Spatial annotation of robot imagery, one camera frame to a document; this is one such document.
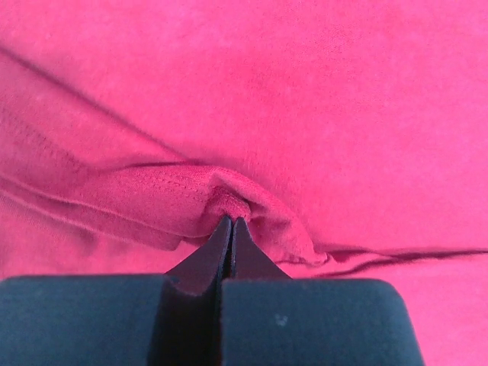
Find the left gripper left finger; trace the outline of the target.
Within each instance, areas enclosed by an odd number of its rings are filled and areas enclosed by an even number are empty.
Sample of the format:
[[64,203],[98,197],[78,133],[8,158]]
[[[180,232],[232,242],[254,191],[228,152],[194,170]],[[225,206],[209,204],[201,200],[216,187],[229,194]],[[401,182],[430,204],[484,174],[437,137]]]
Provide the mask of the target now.
[[202,247],[165,273],[175,288],[194,297],[215,297],[225,272],[231,236],[232,220],[224,216]]

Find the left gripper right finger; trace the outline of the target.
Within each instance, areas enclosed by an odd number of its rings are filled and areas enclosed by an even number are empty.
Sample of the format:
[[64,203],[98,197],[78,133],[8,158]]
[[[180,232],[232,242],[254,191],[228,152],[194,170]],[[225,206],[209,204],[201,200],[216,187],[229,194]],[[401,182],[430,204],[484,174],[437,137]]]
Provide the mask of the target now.
[[254,242],[243,218],[233,225],[230,244],[230,277],[235,280],[290,280]]

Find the dark red t shirt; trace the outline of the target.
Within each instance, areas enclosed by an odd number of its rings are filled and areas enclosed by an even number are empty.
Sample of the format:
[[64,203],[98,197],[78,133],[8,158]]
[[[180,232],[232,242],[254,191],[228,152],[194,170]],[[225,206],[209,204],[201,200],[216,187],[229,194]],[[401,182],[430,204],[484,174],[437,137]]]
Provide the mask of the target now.
[[1,3],[3,278],[164,272],[223,215],[485,365],[487,3]]

